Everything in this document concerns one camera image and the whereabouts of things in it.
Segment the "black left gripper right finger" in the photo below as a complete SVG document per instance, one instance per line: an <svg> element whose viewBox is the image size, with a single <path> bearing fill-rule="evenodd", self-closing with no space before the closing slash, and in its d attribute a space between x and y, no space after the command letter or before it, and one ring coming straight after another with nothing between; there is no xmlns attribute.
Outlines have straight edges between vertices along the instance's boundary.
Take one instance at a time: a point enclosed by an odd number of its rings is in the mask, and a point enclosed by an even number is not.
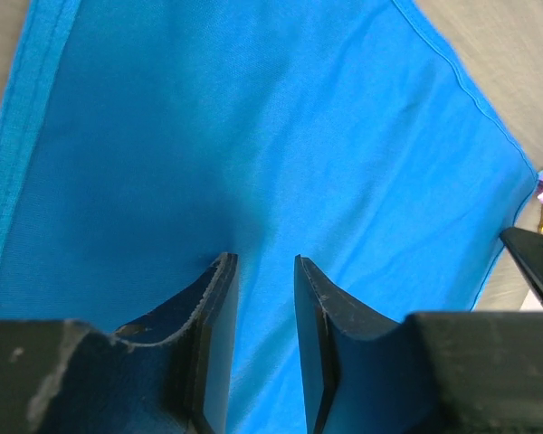
<svg viewBox="0 0 543 434"><path fill-rule="evenodd" d="M310 433L543 433L543 313L391 320L294 263Z"/></svg>

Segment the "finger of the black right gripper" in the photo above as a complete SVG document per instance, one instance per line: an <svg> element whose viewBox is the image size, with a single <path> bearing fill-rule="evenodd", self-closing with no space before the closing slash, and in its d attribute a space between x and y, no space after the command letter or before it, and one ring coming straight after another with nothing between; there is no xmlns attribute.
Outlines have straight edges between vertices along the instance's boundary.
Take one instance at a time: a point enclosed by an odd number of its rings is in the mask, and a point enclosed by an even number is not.
<svg viewBox="0 0 543 434"><path fill-rule="evenodd" d="M510 227L500 239L543 306L543 234Z"/></svg>

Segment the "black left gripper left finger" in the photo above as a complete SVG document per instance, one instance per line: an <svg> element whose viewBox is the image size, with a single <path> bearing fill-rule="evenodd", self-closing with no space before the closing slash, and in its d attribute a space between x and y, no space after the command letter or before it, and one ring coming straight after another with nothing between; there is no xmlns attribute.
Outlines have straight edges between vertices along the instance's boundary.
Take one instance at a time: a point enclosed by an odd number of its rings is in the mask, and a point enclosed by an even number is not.
<svg viewBox="0 0 543 434"><path fill-rule="evenodd" d="M0 433L222 433L238 258L106 334L78 320L0 320Z"/></svg>

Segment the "blue cloth napkin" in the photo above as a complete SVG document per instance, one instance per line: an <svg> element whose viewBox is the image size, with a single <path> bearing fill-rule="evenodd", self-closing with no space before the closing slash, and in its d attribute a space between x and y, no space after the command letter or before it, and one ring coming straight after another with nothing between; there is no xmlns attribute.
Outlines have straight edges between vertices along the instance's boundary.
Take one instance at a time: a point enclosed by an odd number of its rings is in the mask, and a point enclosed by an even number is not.
<svg viewBox="0 0 543 434"><path fill-rule="evenodd" d="M239 257L230 433L306 428L293 262L475 307L537 174L411 1L34 1L0 108L0 319L110 332Z"/></svg>

